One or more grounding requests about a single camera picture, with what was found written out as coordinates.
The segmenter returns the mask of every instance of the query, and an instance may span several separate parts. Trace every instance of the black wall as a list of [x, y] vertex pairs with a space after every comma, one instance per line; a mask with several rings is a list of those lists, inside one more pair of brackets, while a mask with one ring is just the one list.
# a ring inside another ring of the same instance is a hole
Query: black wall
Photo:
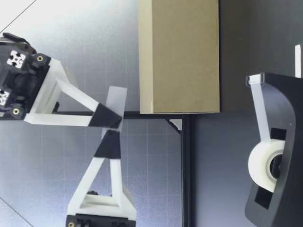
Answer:
[[259, 142], [245, 76], [294, 76], [294, 46], [303, 43], [302, 0], [221, 0], [221, 108], [195, 123], [193, 226], [253, 227], [244, 215], [247, 163]]

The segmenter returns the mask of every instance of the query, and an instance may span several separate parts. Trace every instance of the black motor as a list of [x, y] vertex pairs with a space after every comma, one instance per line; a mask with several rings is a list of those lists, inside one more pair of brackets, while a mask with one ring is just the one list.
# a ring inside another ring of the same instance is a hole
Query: black motor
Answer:
[[49, 70], [51, 58], [38, 54], [23, 38], [0, 37], [0, 112], [24, 119]]

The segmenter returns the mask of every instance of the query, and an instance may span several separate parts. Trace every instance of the brown box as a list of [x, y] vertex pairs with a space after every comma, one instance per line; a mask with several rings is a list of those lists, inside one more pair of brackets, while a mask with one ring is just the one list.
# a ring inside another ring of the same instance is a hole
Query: brown box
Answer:
[[140, 109], [219, 112], [218, 0], [139, 0]]

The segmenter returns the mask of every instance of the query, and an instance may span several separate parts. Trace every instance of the white tape roll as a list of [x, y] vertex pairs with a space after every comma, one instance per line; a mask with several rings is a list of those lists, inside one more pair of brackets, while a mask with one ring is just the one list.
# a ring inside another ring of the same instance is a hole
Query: white tape roll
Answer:
[[276, 179], [270, 172], [270, 163], [276, 156], [283, 154], [284, 145], [284, 140], [260, 142], [249, 157], [248, 170], [252, 180], [270, 192], [274, 192], [276, 187]]

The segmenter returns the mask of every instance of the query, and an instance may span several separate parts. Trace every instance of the gray wall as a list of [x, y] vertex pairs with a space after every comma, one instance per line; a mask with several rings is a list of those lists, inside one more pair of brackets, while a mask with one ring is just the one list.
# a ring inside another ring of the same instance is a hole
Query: gray wall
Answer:
[[253, 114], [220, 113], [197, 119], [195, 226], [254, 226], [244, 209], [251, 187], [247, 161], [258, 141]]

